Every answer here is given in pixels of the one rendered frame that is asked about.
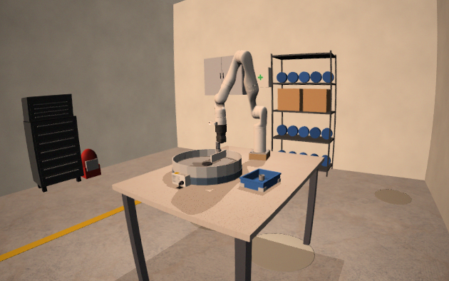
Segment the blue open crate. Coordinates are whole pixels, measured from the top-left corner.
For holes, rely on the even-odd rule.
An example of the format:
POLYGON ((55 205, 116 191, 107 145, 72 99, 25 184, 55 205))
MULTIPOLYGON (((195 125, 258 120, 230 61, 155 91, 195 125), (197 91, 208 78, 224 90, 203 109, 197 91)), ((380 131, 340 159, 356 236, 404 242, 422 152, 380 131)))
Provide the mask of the blue open crate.
POLYGON ((240 179, 239 186, 243 188, 249 188, 252 190, 258 190, 259 192, 265 192, 273 185, 281 182, 280 178, 281 174, 282 173, 279 172, 258 168, 246 175, 239 177, 240 179), (259 174, 264 174, 264 180, 259 180, 259 174))

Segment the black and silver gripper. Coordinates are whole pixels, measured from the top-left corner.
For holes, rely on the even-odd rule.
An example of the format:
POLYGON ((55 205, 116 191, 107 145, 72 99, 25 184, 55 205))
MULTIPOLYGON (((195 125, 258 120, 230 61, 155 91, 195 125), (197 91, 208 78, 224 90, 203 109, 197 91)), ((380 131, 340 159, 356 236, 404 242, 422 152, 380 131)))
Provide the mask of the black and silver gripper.
POLYGON ((220 143, 226 143, 226 132, 227 132, 227 119, 226 117, 217 118, 215 117, 215 122, 208 122, 208 125, 215 126, 215 132, 217 133, 216 136, 216 152, 217 149, 220 149, 220 143))

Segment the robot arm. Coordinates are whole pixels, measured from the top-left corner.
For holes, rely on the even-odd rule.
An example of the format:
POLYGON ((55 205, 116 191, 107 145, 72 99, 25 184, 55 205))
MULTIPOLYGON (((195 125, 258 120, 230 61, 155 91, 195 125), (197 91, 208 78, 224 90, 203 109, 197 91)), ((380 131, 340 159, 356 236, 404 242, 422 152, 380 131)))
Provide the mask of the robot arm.
POLYGON ((266 152, 267 141, 267 108, 265 106, 257 106, 256 97, 259 92, 252 55, 249 51, 239 50, 235 53, 229 71, 221 85, 218 94, 215 95, 215 117, 226 117, 225 101, 228 98, 234 82, 236 81, 237 70, 242 63, 244 67, 244 87, 249 99, 249 107, 253 118, 260 119, 254 124, 254 152, 266 152), (216 100, 215 100, 216 99, 216 100))

